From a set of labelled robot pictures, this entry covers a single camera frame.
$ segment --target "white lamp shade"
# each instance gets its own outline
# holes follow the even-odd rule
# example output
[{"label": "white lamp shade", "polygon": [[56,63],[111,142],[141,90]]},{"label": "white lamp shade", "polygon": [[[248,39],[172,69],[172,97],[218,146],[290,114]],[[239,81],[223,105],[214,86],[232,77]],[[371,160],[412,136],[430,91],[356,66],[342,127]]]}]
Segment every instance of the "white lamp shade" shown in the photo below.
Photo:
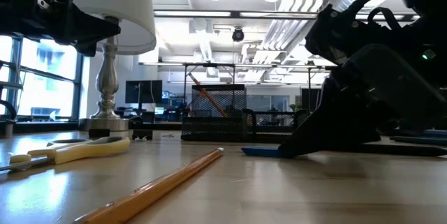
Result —
[{"label": "white lamp shade", "polygon": [[[117,54],[136,55],[155,48],[155,26],[152,0],[74,0],[82,11],[120,20],[121,33],[115,41]],[[97,50],[102,51],[99,42]]]}]

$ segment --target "wooden table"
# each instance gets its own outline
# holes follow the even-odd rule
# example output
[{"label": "wooden table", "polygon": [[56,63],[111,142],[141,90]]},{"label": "wooden table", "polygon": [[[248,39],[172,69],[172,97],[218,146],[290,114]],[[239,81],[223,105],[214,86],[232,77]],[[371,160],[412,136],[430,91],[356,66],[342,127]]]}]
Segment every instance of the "wooden table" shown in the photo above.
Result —
[{"label": "wooden table", "polygon": [[[174,137],[163,137],[174,133]],[[246,157],[240,145],[154,133],[127,154],[0,173],[0,223],[71,223],[215,147],[224,157],[131,223],[447,223],[447,160],[319,152]],[[74,133],[0,141],[0,160]]]}]

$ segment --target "table lamp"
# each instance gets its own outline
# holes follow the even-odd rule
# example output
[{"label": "table lamp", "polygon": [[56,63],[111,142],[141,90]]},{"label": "table lamp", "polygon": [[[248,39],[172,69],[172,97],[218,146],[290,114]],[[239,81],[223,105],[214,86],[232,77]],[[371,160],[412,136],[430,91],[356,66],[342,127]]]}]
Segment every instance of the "table lamp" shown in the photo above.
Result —
[{"label": "table lamp", "polygon": [[101,93],[98,112],[80,120],[82,130],[110,129],[127,131],[128,121],[115,114],[114,95],[118,91],[115,56],[139,55],[155,48],[154,12],[152,0],[74,0],[84,12],[119,24],[121,33],[98,43],[103,63],[96,77],[96,89]]}]

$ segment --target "scissors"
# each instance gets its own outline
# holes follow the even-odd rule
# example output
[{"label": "scissors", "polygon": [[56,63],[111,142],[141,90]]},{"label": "scissors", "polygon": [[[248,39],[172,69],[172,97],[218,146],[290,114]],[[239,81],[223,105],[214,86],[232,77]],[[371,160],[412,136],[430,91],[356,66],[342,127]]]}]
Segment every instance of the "scissors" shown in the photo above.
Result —
[{"label": "scissors", "polygon": [[9,166],[0,167],[4,170],[26,170],[41,163],[59,165],[81,158],[97,158],[120,154],[129,149],[131,141],[128,137],[102,137],[98,140],[55,140],[44,149],[28,151],[10,157]]}]

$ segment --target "security camera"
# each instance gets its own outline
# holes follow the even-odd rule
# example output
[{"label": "security camera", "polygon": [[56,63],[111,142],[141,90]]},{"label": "security camera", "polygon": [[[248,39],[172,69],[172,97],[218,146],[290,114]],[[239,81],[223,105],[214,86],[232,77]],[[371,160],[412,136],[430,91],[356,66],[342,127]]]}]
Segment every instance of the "security camera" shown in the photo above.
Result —
[{"label": "security camera", "polygon": [[233,41],[241,42],[242,40],[244,40],[244,32],[242,31],[242,28],[236,28],[233,32]]}]

